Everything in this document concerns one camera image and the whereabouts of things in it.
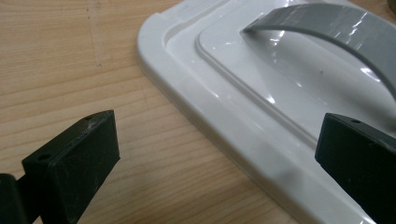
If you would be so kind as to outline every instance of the gray handle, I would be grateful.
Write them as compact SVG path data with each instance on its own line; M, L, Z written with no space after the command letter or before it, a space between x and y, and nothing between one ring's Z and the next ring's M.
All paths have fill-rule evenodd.
M382 80L396 100L396 27L354 7L305 4L277 8L245 32L285 30L325 39L350 52Z

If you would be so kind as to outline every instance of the wooden table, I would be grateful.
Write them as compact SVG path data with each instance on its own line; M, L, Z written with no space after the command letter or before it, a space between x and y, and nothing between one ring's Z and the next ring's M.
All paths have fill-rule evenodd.
M142 22L179 0L0 1L0 171L114 109L121 160L79 223L296 223L139 68ZM354 0L396 21L386 1Z

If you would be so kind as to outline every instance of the plastic handle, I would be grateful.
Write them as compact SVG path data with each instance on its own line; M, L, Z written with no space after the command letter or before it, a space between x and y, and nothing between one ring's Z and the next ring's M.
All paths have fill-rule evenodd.
M325 39L350 52L382 80L396 100L396 27L355 7L305 4L274 9L245 32L285 30Z

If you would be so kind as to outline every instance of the tabletop surface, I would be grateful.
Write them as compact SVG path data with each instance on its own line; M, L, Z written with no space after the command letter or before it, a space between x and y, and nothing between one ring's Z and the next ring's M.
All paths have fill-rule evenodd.
M0 1L1 173L20 178L26 156L114 109L121 160L79 223L297 223L140 70L140 26L178 2ZM396 22L385 0L352 2Z

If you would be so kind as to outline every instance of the hole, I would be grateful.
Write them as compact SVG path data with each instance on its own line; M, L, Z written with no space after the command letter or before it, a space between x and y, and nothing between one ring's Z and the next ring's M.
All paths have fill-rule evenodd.
M44 161L50 157L50 154L44 154L38 157L39 161Z

